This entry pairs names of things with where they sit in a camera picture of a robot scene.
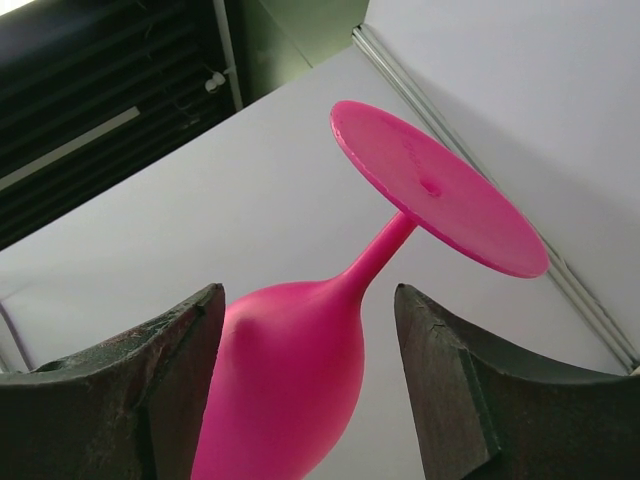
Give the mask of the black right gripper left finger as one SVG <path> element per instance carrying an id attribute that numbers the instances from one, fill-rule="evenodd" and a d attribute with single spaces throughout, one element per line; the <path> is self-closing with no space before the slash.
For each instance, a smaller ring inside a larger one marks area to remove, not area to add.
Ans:
<path id="1" fill-rule="evenodd" d="M 189 478 L 224 313 L 210 284 L 97 345 L 2 374 L 2 478 Z"/>

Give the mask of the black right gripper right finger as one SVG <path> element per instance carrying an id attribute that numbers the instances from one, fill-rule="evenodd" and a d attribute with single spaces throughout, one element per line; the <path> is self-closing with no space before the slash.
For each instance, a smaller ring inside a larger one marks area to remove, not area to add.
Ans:
<path id="1" fill-rule="evenodd" d="M 639 379 L 559 362 L 396 288 L 398 344 L 429 479 L 635 479 Z"/>

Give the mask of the pink wine glass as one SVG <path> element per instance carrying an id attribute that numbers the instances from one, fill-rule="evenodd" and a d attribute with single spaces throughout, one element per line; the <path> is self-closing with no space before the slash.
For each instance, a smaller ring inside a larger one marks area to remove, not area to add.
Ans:
<path id="1" fill-rule="evenodd" d="M 498 272 L 536 278 L 542 240 L 488 180 L 377 107 L 344 100 L 333 136 L 396 214 L 342 273 L 257 290 L 226 310 L 191 475 L 300 479 L 344 433 L 364 375 L 364 294 L 417 228 Z"/>

